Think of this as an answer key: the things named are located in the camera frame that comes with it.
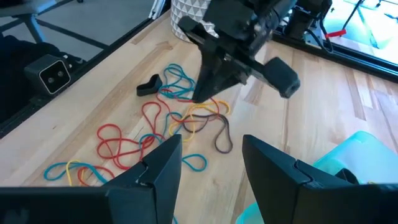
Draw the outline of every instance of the teal container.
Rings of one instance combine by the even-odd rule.
[[[398,155],[364,131],[353,134],[313,166],[331,175],[346,168],[360,184],[398,183]],[[257,203],[248,206],[236,224],[264,224]]]

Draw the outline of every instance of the wooden table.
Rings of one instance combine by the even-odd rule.
[[[212,140],[220,121],[211,122],[184,143],[184,154],[202,153],[209,164],[200,173],[182,167],[175,207],[180,223],[234,223],[253,203],[241,156],[243,134],[253,134],[309,164],[358,130],[368,131],[398,150],[398,85],[275,42],[264,46],[257,59],[266,62],[275,56],[298,73],[301,88],[290,100],[284,100],[272,88],[250,78],[246,86],[238,85],[216,96],[231,105],[228,119],[234,148],[227,155],[214,149]],[[112,161],[97,156],[96,130],[102,124],[114,123],[127,138],[139,139],[149,133],[141,106],[155,98],[137,97],[135,89],[154,73],[162,73],[169,63],[180,64],[188,75],[196,77],[200,52],[195,45],[174,37],[166,13],[1,140],[1,185],[67,185],[66,178],[45,181],[43,170],[70,159],[102,165],[120,174]],[[175,100],[167,103],[179,112],[187,107]],[[156,106],[146,107],[151,118],[156,112]],[[160,129],[164,116],[165,108],[158,122]],[[112,130],[105,134],[116,135]],[[224,135],[219,143],[226,147]],[[123,144],[123,150],[132,148],[136,146]],[[133,165],[137,156],[122,161]],[[87,181],[100,185],[94,177]]]

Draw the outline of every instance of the white geometric vase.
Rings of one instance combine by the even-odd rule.
[[[183,16],[189,16],[197,22],[200,22],[205,27],[206,31],[217,36],[214,31],[214,25],[209,22],[203,22],[203,16],[207,10],[211,0],[172,0],[172,31],[179,39],[189,42],[188,37],[178,27],[178,22]]]

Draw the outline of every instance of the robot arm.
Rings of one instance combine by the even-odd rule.
[[[178,26],[201,51],[202,64],[192,96],[196,103],[238,83],[250,75],[289,98],[299,88],[297,74],[280,58],[265,65],[254,56],[275,30],[296,0],[212,0],[203,18],[215,25],[218,37],[188,16]]]

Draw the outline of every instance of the black cable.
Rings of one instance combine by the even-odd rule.
[[[320,27],[321,27],[323,34],[326,35],[327,33],[326,33],[325,27],[323,26],[323,23],[320,22],[320,24],[321,24]],[[321,47],[322,50],[325,50],[329,54],[333,53],[333,46],[332,46],[329,38],[326,38],[326,41],[327,41],[328,45],[330,46],[330,50],[323,46],[323,44],[321,43],[321,40],[312,32],[312,30],[306,29],[305,31],[307,31],[315,39],[315,41],[317,42],[319,47]]]

